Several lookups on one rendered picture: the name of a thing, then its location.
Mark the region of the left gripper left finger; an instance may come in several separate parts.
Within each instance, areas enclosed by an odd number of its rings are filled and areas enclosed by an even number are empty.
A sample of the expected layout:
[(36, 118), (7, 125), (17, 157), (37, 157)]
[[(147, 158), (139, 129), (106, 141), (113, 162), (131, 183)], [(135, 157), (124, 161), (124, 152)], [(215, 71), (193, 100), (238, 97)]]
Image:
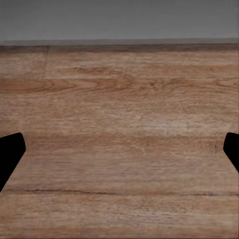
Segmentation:
[(25, 153), (22, 133), (0, 138), (0, 192)]

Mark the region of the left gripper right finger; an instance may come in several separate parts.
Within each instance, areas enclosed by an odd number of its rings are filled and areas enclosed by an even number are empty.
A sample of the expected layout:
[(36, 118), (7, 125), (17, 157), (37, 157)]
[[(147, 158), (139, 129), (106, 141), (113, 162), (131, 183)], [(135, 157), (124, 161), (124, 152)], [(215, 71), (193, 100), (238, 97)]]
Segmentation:
[(223, 150), (239, 173), (239, 134), (228, 132)]

